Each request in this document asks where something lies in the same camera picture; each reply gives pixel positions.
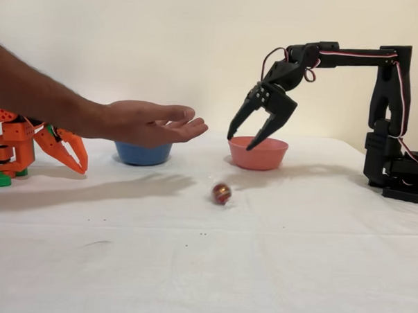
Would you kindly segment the person's open hand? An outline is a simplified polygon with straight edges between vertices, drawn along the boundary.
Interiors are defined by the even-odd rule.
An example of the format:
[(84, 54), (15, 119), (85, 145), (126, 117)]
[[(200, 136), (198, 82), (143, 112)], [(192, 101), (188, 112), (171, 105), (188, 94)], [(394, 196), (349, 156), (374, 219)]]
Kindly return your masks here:
[(96, 129), (100, 138), (141, 147), (158, 147), (186, 143), (204, 134), (208, 127), (187, 106), (121, 100), (102, 107)]

